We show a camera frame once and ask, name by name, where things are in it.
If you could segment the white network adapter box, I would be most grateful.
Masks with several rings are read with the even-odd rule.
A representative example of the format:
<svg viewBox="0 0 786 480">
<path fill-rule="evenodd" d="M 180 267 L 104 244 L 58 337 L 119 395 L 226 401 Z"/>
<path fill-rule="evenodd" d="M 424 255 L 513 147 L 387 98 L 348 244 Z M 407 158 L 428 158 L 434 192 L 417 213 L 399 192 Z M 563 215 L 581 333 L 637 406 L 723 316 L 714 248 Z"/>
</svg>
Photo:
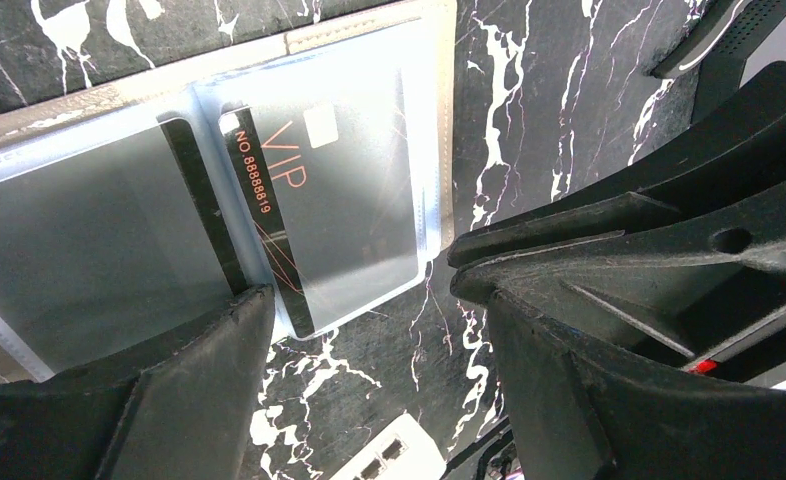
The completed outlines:
<svg viewBox="0 0 786 480">
<path fill-rule="evenodd" d="M 447 464 L 432 437 L 408 413 L 393 420 L 332 480 L 437 480 Z"/>
</svg>

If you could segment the grey leather card holder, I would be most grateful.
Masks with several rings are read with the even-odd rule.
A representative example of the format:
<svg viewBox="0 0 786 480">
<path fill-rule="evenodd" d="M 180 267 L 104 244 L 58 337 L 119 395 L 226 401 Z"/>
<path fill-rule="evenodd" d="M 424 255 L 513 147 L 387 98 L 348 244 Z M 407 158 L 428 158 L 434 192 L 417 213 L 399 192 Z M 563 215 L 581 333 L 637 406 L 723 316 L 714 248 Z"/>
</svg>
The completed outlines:
<svg viewBox="0 0 786 480">
<path fill-rule="evenodd" d="M 255 283 L 276 292 L 272 338 L 293 337 L 218 125 L 239 108 L 399 102 L 422 273 L 359 315 L 421 282 L 454 233 L 456 10 L 397 1 L 0 115 L 0 384 L 47 381 Z"/>
</svg>

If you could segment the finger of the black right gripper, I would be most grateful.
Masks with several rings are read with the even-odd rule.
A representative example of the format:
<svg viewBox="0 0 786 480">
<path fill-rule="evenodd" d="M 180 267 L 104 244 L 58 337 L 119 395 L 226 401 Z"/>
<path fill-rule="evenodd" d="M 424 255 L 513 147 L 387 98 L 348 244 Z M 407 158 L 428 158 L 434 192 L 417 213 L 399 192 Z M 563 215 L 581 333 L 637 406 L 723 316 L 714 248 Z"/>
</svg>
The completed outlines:
<svg viewBox="0 0 786 480">
<path fill-rule="evenodd" d="M 452 293 L 503 290 L 651 360 L 786 378 L 786 62 L 640 162 L 461 235 Z"/>
</svg>

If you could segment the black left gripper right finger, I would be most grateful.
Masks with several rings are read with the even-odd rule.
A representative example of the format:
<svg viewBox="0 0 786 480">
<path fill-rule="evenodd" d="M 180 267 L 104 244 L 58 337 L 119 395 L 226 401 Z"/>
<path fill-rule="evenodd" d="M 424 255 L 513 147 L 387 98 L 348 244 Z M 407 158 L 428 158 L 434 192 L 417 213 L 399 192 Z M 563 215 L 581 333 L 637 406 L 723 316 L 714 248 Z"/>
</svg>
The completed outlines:
<svg viewBox="0 0 786 480">
<path fill-rule="evenodd" d="M 528 479 L 786 479 L 786 391 L 687 373 L 497 291 L 488 326 Z"/>
</svg>

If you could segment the black VIP credit card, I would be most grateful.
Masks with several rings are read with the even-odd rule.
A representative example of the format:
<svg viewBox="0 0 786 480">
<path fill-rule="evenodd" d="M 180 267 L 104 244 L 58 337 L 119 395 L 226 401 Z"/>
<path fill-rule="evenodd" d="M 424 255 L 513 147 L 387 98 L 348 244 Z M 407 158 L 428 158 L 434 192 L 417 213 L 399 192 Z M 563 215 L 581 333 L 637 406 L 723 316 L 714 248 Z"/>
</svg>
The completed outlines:
<svg viewBox="0 0 786 480">
<path fill-rule="evenodd" d="M 317 336 L 421 276 L 399 102 L 239 108 L 218 125 L 293 337 Z"/>
</svg>

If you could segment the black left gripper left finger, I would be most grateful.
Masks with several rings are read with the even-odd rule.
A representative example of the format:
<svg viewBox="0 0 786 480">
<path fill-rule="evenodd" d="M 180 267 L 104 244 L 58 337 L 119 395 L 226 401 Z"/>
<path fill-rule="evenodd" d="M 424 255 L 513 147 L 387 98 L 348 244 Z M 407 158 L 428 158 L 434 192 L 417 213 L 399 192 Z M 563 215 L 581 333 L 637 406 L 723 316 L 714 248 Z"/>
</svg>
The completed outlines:
<svg viewBox="0 0 786 480">
<path fill-rule="evenodd" d="M 234 479 L 275 319 L 272 287 L 37 383 L 0 385 L 0 479 Z"/>
</svg>

